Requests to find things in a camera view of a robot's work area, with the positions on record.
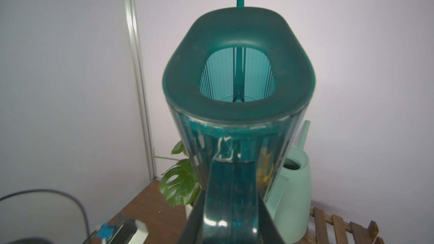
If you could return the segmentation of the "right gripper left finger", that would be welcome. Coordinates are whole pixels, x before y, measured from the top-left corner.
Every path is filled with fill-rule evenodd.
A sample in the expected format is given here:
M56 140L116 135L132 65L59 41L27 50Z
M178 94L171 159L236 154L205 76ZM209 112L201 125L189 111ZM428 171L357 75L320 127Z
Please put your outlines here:
M205 204L205 191L199 194L193 210L187 218L187 223L177 239L176 244L201 244L202 243L202 225L203 209Z

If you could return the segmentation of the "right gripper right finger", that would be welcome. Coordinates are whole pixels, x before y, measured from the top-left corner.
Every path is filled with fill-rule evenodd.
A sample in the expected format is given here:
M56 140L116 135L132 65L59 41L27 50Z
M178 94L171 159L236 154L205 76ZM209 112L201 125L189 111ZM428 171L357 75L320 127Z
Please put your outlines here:
M258 199L258 243L259 244L285 244L284 240L274 225L272 217L267 210L261 195L257 193Z

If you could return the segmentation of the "sage green watering can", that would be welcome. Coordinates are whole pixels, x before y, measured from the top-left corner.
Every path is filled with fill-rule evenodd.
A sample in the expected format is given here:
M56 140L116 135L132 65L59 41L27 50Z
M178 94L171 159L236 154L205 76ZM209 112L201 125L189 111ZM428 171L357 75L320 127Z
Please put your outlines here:
M311 208L310 161L304 150L310 121L304 122L297 145L291 146L274 184L267 209L286 244L300 241L308 229Z

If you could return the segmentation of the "brown wooden slatted shelf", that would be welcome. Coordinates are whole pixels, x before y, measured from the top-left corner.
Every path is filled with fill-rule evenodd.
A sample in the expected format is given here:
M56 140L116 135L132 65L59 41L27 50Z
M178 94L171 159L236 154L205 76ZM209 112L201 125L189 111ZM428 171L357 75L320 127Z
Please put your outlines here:
M307 230L298 244L330 244L328 225L333 227L337 244L348 244L348 234L352 235L355 244L385 244L379 236L379 227L375 221L371 221L365 228L352 221L347 223L338 215L328 215L317 207L311 208L310 216L314 219L315 234Z

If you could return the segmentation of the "dark green watering can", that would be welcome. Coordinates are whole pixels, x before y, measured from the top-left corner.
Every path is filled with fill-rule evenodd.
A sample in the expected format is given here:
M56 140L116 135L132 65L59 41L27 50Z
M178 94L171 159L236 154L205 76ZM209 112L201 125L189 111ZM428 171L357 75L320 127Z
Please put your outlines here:
M208 12L169 60L163 91L205 191L202 244L258 244L265 203L311 101L311 61L277 12Z

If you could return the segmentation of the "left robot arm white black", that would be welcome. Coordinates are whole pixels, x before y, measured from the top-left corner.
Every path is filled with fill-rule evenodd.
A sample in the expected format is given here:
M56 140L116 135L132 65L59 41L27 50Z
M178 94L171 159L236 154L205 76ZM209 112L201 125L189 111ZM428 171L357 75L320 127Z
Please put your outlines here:
M53 244L53 243L46 238L28 237L28 238L17 239L8 242L7 244Z

